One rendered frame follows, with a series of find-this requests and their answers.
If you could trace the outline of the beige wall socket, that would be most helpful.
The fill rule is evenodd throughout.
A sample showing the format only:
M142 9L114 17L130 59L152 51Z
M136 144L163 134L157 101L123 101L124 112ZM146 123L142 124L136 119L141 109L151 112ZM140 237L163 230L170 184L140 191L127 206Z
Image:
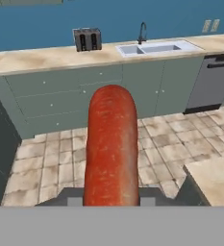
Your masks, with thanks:
M215 19L212 23L211 32L216 32L219 26L220 19Z
M202 33L207 33L209 31L211 23L212 23L211 20L209 20L209 19L205 20L204 25L203 25L203 29L202 29Z

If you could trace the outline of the grey dishwasher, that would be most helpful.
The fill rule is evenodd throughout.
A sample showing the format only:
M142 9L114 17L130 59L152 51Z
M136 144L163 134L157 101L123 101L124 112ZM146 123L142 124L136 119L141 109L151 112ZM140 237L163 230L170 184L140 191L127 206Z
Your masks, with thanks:
M224 101L224 54L204 58L184 114L218 110Z

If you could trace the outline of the dark dining counter, beige top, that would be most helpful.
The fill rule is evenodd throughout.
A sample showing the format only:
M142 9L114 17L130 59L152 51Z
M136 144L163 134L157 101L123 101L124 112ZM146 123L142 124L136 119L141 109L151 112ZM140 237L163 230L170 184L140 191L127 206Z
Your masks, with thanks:
M176 196L188 206L224 207L224 157L184 166L186 178Z

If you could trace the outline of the grey-green base cupboard run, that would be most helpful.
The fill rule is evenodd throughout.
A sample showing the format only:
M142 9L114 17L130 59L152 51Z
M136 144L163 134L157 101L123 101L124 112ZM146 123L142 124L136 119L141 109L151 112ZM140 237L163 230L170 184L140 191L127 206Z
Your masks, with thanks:
M23 139L84 128L92 94L107 85L130 91L139 118L182 112L202 62L188 57L0 75L0 101Z

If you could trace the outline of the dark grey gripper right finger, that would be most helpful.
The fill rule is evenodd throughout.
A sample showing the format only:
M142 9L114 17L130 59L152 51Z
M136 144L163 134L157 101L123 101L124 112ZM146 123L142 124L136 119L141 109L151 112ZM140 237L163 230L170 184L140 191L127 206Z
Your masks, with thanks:
M161 190L156 187L140 187L138 189L139 204L142 207L158 206L177 206L178 203L171 198L162 194Z

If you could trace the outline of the silver two-slot toaster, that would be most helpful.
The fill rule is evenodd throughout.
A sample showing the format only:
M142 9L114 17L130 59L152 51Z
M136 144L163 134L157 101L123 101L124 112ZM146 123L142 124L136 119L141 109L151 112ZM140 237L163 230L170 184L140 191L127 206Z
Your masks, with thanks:
M101 31L98 28L73 29L72 33L78 52L102 49Z

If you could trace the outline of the orange carrot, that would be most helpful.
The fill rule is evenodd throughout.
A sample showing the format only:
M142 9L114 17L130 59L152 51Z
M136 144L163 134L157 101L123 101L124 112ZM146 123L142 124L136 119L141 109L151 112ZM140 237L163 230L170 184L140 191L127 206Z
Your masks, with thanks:
M91 97L87 124L86 206L138 204L137 110L123 86L103 86Z

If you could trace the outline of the black curved tap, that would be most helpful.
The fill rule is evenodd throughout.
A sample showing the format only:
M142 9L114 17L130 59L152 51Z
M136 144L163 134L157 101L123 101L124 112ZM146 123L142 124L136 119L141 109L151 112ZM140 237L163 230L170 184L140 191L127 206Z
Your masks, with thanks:
M139 30L137 42L138 44L141 44L143 41L146 40L147 40L147 27L146 27L146 23L142 22L140 24L140 30Z

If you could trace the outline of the grey-green wall cupboard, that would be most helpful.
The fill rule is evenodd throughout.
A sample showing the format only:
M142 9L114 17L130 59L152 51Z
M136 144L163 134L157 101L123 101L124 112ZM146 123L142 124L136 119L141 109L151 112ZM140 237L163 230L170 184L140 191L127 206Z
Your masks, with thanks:
M63 0L0 0L0 6L58 5Z

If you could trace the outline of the white double sink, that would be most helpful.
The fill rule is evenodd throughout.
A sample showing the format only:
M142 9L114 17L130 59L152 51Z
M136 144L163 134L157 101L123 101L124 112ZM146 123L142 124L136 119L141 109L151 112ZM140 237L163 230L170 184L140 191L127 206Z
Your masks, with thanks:
M116 50L123 58L141 57L141 56L156 56L159 54L178 54L181 52L197 52L202 51L202 48L186 41L162 41L148 42L142 44L118 45Z

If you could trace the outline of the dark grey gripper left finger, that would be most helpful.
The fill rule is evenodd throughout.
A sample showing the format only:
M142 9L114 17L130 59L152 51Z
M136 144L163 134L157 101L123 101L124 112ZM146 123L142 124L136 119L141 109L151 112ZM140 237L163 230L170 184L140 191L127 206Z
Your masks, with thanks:
M60 194L52 199L39 203L40 206L81 207L83 205L84 189L82 187L65 187Z

